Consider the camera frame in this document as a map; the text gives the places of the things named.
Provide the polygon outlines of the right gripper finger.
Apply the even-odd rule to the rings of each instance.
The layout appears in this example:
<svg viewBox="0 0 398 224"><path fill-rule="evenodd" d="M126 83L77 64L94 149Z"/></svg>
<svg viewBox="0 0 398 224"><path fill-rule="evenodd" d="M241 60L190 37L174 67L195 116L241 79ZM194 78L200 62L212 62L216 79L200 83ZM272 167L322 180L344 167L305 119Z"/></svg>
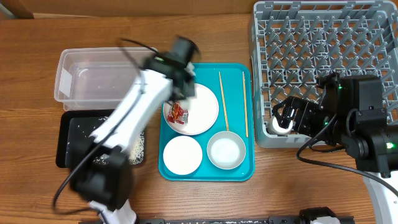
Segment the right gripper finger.
<svg viewBox="0 0 398 224"><path fill-rule="evenodd" d="M309 120L296 121L293 125L292 131L298 134L310 134L311 127Z"/></svg>
<svg viewBox="0 0 398 224"><path fill-rule="evenodd" d="M272 108L272 113L281 128L289 129L295 117L295 108L293 106L294 98L294 96L289 96Z"/></svg>

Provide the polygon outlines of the white cup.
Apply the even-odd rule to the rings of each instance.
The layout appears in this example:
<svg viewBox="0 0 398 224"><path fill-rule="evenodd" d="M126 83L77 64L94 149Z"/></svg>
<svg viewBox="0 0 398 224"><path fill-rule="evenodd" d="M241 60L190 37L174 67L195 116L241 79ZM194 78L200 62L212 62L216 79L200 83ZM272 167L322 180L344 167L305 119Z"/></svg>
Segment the white cup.
<svg viewBox="0 0 398 224"><path fill-rule="evenodd" d="M282 128L279 126L277 118L272 116L268 122L267 130L269 134L276 134L276 135L287 135L292 131L293 128L293 121L290 121L287 128Z"/></svg>

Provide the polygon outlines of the red sauce packet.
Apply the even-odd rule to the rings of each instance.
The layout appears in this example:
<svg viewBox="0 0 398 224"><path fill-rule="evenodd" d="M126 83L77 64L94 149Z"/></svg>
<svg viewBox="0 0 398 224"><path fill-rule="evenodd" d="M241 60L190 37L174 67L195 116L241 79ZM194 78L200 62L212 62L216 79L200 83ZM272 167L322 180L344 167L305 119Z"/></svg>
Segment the red sauce packet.
<svg viewBox="0 0 398 224"><path fill-rule="evenodd" d="M188 123L188 110L181 107L179 103L174 103L167 115L167 121L171 123Z"/></svg>

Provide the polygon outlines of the pile of rice grains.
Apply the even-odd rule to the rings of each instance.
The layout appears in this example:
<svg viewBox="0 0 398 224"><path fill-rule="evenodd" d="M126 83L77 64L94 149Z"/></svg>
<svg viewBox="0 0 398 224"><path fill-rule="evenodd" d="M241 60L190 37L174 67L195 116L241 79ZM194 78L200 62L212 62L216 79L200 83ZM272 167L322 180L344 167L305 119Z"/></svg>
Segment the pile of rice grains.
<svg viewBox="0 0 398 224"><path fill-rule="evenodd" d="M85 140L96 128L101 126L107 116L81 117L70 120L67 140L66 154L69 153L72 143ZM144 162L145 132L141 132L134 142L134 147L130 151L129 160L132 165L139 165Z"/></svg>

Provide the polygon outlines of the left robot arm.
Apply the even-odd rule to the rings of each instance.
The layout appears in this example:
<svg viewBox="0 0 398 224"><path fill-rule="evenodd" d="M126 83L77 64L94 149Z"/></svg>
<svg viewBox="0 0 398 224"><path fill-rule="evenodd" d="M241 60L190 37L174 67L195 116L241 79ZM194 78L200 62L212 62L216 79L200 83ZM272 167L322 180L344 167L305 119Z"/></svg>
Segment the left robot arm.
<svg viewBox="0 0 398 224"><path fill-rule="evenodd" d="M142 65L131 57L126 41L120 38L117 45L135 68L136 79L108 119L67 149L65 167L70 173L54 196L58 199L70 186L103 223L137 223L129 203L132 145L162 103L195 94L192 59L199 49L192 40L177 37L168 52L154 50Z"/></svg>

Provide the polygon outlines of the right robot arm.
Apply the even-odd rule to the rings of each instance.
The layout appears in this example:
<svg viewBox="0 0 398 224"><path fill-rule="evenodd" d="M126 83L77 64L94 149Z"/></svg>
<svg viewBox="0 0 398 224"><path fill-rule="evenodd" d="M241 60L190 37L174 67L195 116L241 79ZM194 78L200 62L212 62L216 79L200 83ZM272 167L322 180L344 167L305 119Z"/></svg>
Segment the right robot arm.
<svg viewBox="0 0 398 224"><path fill-rule="evenodd" d="M274 105L269 131L291 131L309 137L296 153L307 164L345 170L363 177L377 223L397 223L397 126L387 123L382 81L374 75L342 77L332 72L316 79L323 91L319 103L288 96ZM344 150L354 168L301 156L323 141L329 152Z"/></svg>

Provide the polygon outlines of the clear plastic waste bin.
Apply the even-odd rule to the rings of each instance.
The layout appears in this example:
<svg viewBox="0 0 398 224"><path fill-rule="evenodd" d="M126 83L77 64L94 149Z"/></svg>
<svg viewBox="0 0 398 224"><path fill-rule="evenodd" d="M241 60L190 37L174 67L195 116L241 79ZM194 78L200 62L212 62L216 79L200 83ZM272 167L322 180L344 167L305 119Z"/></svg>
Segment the clear plastic waste bin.
<svg viewBox="0 0 398 224"><path fill-rule="evenodd" d="M115 109L124 98L137 70L153 52L127 47L133 65L117 47L66 49L60 55L53 97L69 110Z"/></svg>

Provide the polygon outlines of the large white round plate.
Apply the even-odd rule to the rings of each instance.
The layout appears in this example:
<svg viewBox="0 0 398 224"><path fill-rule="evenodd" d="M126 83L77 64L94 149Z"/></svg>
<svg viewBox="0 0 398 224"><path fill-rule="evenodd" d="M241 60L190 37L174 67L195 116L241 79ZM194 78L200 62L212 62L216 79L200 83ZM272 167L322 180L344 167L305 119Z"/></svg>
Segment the large white round plate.
<svg viewBox="0 0 398 224"><path fill-rule="evenodd" d="M186 124L166 123L176 132L185 135L197 135L209 130L219 113L219 103L215 94L206 86L195 84L195 96L178 102L188 110Z"/></svg>

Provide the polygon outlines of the left wooden chopstick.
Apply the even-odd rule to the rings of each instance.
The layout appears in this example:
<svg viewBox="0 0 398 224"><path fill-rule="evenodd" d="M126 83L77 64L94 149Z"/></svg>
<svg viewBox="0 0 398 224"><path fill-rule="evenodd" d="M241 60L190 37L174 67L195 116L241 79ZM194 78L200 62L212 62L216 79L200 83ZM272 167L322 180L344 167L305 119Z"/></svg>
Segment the left wooden chopstick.
<svg viewBox="0 0 398 224"><path fill-rule="evenodd" d="M219 82L220 82L220 92L221 92L221 99L222 99L222 104L223 104L224 120L225 120L226 130L229 131L228 114L227 114L227 109L226 109L223 82L222 82L222 77L221 77L220 71L218 72L218 76L219 76Z"/></svg>

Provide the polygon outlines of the wooden chopstick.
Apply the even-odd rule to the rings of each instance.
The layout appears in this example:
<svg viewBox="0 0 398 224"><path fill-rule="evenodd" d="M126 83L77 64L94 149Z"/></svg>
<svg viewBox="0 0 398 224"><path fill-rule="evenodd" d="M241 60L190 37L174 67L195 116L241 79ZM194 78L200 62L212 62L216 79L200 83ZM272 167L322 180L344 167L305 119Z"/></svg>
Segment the wooden chopstick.
<svg viewBox="0 0 398 224"><path fill-rule="evenodd" d="M224 120L225 120L226 130L229 131L228 114L227 114L227 109L226 109L223 82L222 82L222 77L221 77L220 71L218 72L218 76L219 76L219 82L220 82L220 92L221 92L221 99L222 99L222 104L223 104Z"/></svg>
<svg viewBox="0 0 398 224"><path fill-rule="evenodd" d="M246 98L246 82L245 82L245 74L242 72L242 82L243 82L243 100L244 100L244 119L245 119L245 133L246 137L249 137L248 130L248 110L247 110L247 98Z"/></svg>

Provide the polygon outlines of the right wooden chopstick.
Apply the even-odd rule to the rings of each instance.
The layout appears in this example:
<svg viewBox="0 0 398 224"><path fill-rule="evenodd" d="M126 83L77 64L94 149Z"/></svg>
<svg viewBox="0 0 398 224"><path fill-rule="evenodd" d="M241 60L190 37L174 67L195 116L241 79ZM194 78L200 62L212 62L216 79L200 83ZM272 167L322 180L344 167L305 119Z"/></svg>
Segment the right wooden chopstick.
<svg viewBox="0 0 398 224"><path fill-rule="evenodd" d="M243 100L244 100L244 119L245 119L245 133L246 137L249 137L248 130L248 110L247 110L247 98L246 98L246 82L245 82L245 74L242 72L242 82L243 82Z"/></svg>

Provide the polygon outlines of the teal plastic serving tray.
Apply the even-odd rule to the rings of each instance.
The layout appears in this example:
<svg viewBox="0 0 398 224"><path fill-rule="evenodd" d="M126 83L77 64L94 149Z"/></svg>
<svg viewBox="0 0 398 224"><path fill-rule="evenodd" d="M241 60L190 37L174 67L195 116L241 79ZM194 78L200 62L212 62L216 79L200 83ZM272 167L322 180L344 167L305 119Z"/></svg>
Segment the teal plastic serving tray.
<svg viewBox="0 0 398 224"><path fill-rule="evenodd" d="M163 152L170 140L185 134L174 131L166 123L170 105L167 103L163 104L162 109L164 114L161 118L159 136L159 172L165 179L172 181L244 182L252 177L255 170L254 118L250 71L240 63L196 63L194 67L196 74L195 83L206 86L217 97L220 106L218 117L214 125L204 133L186 135L191 136L200 144L203 151L203 159L195 172L188 175L176 175L166 168L163 162ZM226 129L218 76L219 71L221 72L223 82L229 130L238 134L246 145L246 157L243 163L232 170L222 170L215 167L206 154L206 147L210 138L214 134ZM248 138L245 133L242 72L245 74L246 82Z"/></svg>

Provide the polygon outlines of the grey bowl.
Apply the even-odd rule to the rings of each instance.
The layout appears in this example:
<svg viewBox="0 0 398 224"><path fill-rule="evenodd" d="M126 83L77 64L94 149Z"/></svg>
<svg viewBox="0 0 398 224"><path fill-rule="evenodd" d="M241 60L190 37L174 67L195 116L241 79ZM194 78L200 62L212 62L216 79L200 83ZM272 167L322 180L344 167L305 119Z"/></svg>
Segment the grey bowl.
<svg viewBox="0 0 398 224"><path fill-rule="evenodd" d="M206 153L215 167L232 170L243 163L246 157L246 145L238 134L220 131L208 141Z"/></svg>

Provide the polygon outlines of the grey plastic dish rack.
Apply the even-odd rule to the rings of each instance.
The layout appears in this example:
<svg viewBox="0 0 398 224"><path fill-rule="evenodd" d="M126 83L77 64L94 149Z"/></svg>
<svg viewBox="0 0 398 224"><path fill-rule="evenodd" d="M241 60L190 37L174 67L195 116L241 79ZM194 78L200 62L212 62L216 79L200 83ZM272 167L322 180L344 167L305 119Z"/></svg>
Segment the grey plastic dish rack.
<svg viewBox="0 0 398 224"><path fill-rule="evenodd" d="M259 1L248 27L254 132L264 148L299 147L306 137L268 130L272 107L296 96L314 103L317 77L375 75L387 123L397 124L397 6L392 1Z"/></svg>

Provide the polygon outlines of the black rectangular tray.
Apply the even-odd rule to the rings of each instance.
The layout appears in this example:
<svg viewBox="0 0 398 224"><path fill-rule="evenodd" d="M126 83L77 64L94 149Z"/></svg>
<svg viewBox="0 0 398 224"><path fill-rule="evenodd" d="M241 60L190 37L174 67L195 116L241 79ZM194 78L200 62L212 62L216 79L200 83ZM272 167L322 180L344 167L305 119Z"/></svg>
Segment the black rectangular tray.
<svg viewBox="0 0 398 224"><path fill-rule="evenodd" d="M77 143L86 142L90 134L101 126L113 110L67 111L61 117L55 163L59 168L67 168L68 153ZM141 132L131 149L129 163L140 166L145 161L145 132Z"/></svg>

